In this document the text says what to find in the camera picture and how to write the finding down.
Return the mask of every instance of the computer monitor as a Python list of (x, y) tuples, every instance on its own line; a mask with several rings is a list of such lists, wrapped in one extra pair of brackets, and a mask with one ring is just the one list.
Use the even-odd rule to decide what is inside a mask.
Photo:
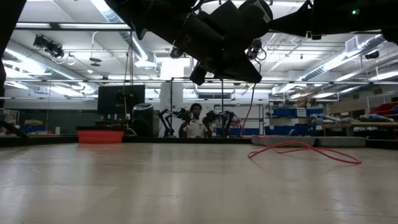
[(101, 86), (98, 90), (98, 114), (124, 114), (124, 97), (126, 97), (126, 111), (139, 103), (145, 103), (145, 85)]

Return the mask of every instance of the ceiling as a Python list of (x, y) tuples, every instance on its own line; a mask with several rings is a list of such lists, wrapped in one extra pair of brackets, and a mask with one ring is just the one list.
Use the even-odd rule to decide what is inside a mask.
[[(274, 13), (274, 19), (290, 14), (296, 11), (303, 1), (292, 1), (287, 6), (276, 4), (271, 6)], [(202, 6), (206, 12), (212, 12), (218, 7), (218, 2), (211, 2)], [(107, 22), (95, 7), (91, 0), (28, 0), (25, 8), (19, 18), (20, 22)], [(94, 32), (79, 31), (32, 31), (15, 30), (11, 40), (28, 48), (51, 60), (49, 54), (43, 50), (34, 47), (33, 41), (36, 35), (44, 35), (48, 39), (63, 45), (63, 49), (76, 58), (76, 63), (62, 66), (67, 69), (90, 79), (99, 79), (107, 75), (110, 79), (123, 79), (126, 72), (126, 52), (127, 43), (117, 32), (98, 32), (94, 37), (92, 46), (92, 36)], [(331, 55), (345, 49), (345, 42), (353, 38), (354, 34), (340, 34), (324, 36), (322, 40), (303, 39), (287, 34), (266, 34), (262, 37), (264, 49), (267, 52), (267, 58), (262, 61), (261, 74), (263, 80), (292, 80), (292, 71), (302, 72), (321, 64)], [(168, 52), (172, 45), (148, 32), (144, 40), (139, 42), (140, 46), (146, 52), (153, 52), (158, 57), (158, 62), (169, 60)], [(394, 44), (386, 43), (379, 46), (381, 58), (389, 57), (396, 53), (398, 48)], [(93, 67), (89, 61), (90, 57), (100, 58), (102, 60), (100, 67)], [(189, 76), (190, 59), (181, 58), (180, 63), (185, 65), (184, 75)], [(359, 69), (361, 66), (367, 66), (375, 61), (363, 61), (354, 58), (349, 62), (336, 67), (332, 72), (340, 72), (342, 75)], [(134, 67), (134, 78), (140, 79), (159, 79), (156, 71), (145, 70)], [(146, 84), (148, 88), (159, 88), (160, 83)], [(270, 90), (274, 84), (260, 84), (257, 89)], [(220, 84), (204, 84), (199, 88), (221, 88)], [(247, 88), (244, 84), (234, 86), (226, 85), (225, 88)]]

